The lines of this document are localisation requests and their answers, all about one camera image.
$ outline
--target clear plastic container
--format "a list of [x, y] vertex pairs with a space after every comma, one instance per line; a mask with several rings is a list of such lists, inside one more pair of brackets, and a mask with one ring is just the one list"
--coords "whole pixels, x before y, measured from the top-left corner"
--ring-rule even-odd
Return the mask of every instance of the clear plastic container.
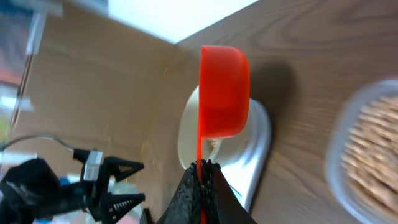
[[367, 86], [357, 92], [348, 102], [335, 127], [326, 158], [326, 177], [340, 204], [363, 223], [398, 223], [398, 219], [366, 203], [347, 182], [346, 171], [342, 166], [345, 143], [349, 142], [349, 129], [361, 114], [361, 107], [382, 96], [398, 96], [398, 80], [384, 80]]

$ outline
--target pile of nuts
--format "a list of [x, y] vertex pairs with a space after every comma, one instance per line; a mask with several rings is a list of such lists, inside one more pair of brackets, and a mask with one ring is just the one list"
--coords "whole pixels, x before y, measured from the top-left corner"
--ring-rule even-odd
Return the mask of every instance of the pile of nuts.
[[398, 214], [398, 97], [361, 108], [350, 130], [343, 167], [365, 201]]

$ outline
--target wooden surface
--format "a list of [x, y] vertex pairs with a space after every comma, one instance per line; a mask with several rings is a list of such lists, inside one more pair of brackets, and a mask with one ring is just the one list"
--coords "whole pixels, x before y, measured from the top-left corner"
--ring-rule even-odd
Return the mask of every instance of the wooden surface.
[[398, 1], [260, 0], [179, 43], [143, 147], [160, 217], [183, 170], [177, 133], [198, 83], [200, 46], [247, 56], [251, 97], [271, 115], [274, 142], [252, 206], [258, 223], [357, 223], [325, 181], [325, 154], [346, 100], [367, 83], [398, 77]]

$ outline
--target plastic container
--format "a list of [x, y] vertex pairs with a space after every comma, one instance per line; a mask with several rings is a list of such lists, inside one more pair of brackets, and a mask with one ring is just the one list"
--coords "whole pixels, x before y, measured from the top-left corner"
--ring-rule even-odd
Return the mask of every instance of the plastic container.
[[349, 129], [361, 114], [361, 107], [382, 96], [398, 96], [398, 80], [384, 80], [359, 91], [346, 105], [335, 128], [326, 158], [326, 177], [340, 204], [352, 216], [363, 223], [398, 223], [398, 219], [382, 210], [375, 209], [358, 196], [346, 181], [346, 171], [341, 156], [345, 153], [345, 143], [349, 142]]

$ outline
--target brown wall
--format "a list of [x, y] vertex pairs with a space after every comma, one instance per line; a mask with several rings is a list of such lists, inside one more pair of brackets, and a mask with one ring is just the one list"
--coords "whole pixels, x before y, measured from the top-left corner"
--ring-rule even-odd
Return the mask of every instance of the brown wall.
[[[55, 134], [78, 147], [141, 160], [173, 46], [107, 18], [64, 7], [49, 16], [23, 95], [34, 111], [20, 111], [11, 138]], [[15, 145], [37, 151], [57, 174], [79, 172], [72, 155], [44, 140]]]

